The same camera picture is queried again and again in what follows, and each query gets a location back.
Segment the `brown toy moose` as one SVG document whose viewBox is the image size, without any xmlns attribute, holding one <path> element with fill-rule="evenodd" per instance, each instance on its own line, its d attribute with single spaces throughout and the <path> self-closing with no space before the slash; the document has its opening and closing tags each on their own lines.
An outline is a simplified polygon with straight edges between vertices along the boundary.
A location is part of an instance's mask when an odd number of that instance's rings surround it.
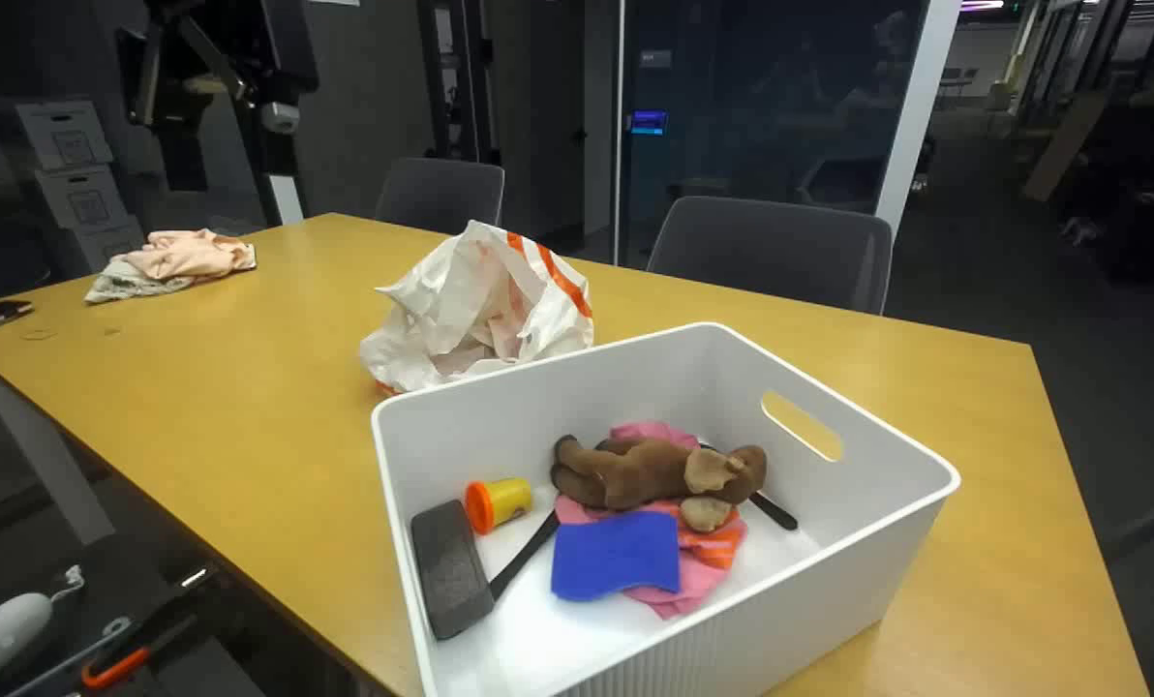
<svg viewBox="0 0 1154 697">
<path fill-rule="evenodd" d="M 593 513 L 671 500 L 688 531 L 712 535 L 766 484 L 766 452 L 760 446 L 681 449 L 658 437 L 580 446 L 566 433 L 555 440 L 548 484 Z"/>
</svg>

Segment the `blue sponge object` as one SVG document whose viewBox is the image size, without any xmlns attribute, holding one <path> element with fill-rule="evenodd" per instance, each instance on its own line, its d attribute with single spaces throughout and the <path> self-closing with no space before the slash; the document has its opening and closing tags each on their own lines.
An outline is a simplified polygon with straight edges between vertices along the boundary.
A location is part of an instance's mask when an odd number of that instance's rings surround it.
<svg viewBox="0 0 1154 697">
<path fill-rule="evenodd" d="M 597 600 L 626 588 L 681 586 L 677 523 L 658 513 L 629 513 L 601 523 L 567 523 L 555 535 L 548 594 Z"/>
</svg>

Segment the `white orange plastic bag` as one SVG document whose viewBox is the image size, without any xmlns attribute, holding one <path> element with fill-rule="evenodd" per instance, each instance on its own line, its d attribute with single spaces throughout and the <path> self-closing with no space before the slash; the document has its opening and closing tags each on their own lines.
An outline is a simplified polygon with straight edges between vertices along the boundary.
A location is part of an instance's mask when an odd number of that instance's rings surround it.
<svg viewBox="0 0 1154 697">
<path fill-rule="evenodd" d="M 383 286 L 387 320 L 358 342 L 387 390 L 427 390 L 588 348 L 588 280 L 555 247 L 469 221 Z"/>
</svg>

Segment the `yellow orange toy cup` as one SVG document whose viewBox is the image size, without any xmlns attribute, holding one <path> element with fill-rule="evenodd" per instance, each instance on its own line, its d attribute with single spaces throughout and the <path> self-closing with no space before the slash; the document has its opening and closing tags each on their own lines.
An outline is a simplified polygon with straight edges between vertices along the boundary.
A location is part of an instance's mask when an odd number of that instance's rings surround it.
<svg viewBox="0 0 1154 697">
<path fill-rule="evenodd" d="M 530 509 L 530 484 L 518 475 L 507 480 L 472 480 L 462 497 L 469 528 L 486 535 Z"/>
</svg>

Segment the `white plastic basket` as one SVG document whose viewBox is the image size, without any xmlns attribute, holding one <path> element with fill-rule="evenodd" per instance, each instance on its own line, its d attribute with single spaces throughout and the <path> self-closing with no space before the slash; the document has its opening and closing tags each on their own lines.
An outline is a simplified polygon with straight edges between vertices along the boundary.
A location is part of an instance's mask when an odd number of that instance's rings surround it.
<svg viewBox="0 0 1154 697">
<path fill-rule="evenodd" d="M 755 502 L 728 582 L 672 619 L 626 598 L 571 606 L 535 555 L 503 600 L 436 643 L 414 575 L 411 518 L 472 480 L 543 480 L 566 433 L 671 422 L 709 446 L 760 446 Z M 427 697 L 764 697 L 879 625 L 960 471 L 742 333 L 693 320 L 472 376 L 371 412 L 396 571 Z M 498 575 L 535 535 L 524 517 L 475 544 Z"/>
</svg>

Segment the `grey chair left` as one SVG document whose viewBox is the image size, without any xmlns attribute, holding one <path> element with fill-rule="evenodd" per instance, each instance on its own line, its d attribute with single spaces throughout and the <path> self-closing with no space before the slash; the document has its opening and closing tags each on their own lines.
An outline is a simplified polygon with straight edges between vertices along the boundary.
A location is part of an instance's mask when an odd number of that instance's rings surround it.
<svg viewBox="0 0 1154 697">
<path fill-rule="evenodd" d="M 464 221 L 495 226 L 503 218 L 507 172 L 469 160 L 396 160 L 383 175 L 380 221 L 431 221 L 442 229 Z"/>
</svg>

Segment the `grey chair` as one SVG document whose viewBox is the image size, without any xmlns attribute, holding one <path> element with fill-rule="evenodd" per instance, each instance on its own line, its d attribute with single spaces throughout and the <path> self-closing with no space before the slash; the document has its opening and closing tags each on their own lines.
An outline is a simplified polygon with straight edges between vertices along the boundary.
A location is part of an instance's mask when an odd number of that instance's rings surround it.
<svg viewBox="0 0 1154 697">
<path fill-rule="evenodd" d="M 431 221 L 442 229 L 464 221 L 495 226 L 503 218 L 507 172 L 469 160 L 396 160 L 383 175 L 380 221 Z"/>
<path fill-rule="evenodd" d="M 891 257 L 891 226 L 870 215 L 688 195 L 663 218 L 648 267 L 881 315 Z"/>
</svg>

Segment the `black spoon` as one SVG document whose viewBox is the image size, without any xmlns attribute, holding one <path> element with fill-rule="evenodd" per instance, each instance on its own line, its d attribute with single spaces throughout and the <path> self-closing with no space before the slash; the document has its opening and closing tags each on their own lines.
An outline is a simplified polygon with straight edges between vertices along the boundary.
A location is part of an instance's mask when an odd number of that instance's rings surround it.
<svg viewBox="0 0 1154 697">
<path fill-rule="evenodd" d="M 749 502 L 766 517 L 766 518 L 774 518 L 783 531 L 797 531 L 797 518 L 790 517 L 790 513 L 783 513 L 774 500 L 766 500 L 766 497 L 749 497 Z"/>
</svg>

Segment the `grey chair right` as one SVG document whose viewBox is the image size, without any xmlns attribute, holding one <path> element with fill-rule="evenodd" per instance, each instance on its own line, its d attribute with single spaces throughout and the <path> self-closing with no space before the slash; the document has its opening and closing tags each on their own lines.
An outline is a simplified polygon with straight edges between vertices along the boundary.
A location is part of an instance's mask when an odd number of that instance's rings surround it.
<svg viewBox="0 0 1154 697">
<path fill-rule="evenodd" d="M 881 315 L 891 257 L 891 226 L 870 215 L 688 195 L 663 218 L 648 267 Z"/>
</svg>

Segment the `black spatula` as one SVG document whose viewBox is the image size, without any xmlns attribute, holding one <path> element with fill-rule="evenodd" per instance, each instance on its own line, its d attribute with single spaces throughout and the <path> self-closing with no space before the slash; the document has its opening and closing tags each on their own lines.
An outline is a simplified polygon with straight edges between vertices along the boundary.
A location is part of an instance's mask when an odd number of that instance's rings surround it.
<svg viewBox="0 0 1154 697">
<path fill-rule="evenodd" d="M 478 625 L 530 557 L 555 540 L 557 518 L 546 517 L 535 535 L 486 577 L 464 509 L 458 500 L 436 502 L 411 518 L 414 575 L 422 586 L 422 610 L 436 643 L 458 640 Z"/>
</svg>

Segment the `pink white cloth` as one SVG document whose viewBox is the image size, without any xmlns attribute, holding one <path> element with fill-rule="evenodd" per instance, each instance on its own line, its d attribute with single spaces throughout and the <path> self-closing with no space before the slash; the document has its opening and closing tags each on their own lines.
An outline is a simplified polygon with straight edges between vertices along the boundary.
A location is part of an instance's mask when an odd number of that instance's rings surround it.
<svg viewBox="0 0 1154 697">
<path fill-rule="evenodd" d="M 256 247 L 214 229 L 158 229 L 134 251 L 117 251 L 86 291 L 87 306 L 174 293 L 256 270 Z"/>
</svg>

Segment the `orange black tool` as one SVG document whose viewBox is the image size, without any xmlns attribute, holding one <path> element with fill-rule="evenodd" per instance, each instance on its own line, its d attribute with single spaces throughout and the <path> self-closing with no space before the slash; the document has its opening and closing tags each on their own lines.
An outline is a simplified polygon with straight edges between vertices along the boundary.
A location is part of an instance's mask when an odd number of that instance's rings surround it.
<svg viewBox="0 0 1154 697">
<path fill-rule="evenodd" d="M 201 631 L 205 571 L 185 575 L 163 598 L 129 612 L 129 626 L 82 661 L 86 697 L 105 697 L 148 666 L 163 666 Z"/>
</svg>

